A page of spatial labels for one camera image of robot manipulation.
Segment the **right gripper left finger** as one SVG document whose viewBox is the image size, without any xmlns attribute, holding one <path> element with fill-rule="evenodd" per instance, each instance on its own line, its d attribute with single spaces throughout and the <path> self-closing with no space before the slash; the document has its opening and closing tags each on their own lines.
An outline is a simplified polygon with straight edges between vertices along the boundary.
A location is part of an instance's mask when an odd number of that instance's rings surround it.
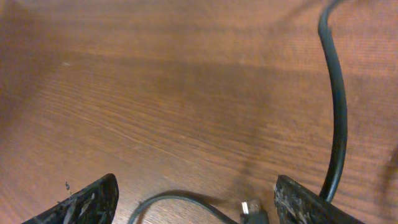
<svg viewBox="0 0 398 224">
<path fill-rule="evenodd" d="M 109 173 L 23 224 L 111 223 L 118 199 L 116 176 Z"/>
</svg>

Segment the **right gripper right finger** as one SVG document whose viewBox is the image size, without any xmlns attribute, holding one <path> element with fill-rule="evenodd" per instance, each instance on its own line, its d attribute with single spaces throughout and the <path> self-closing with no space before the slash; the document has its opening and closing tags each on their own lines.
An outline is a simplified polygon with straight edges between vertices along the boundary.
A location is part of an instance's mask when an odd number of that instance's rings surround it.
<svg viewBox="0 0 398 224">
<path fill-rule="evenodd" d="M 279 175 L 274 203 L 280 224 L 364 224 L 286 175 Z"/>
</svg>

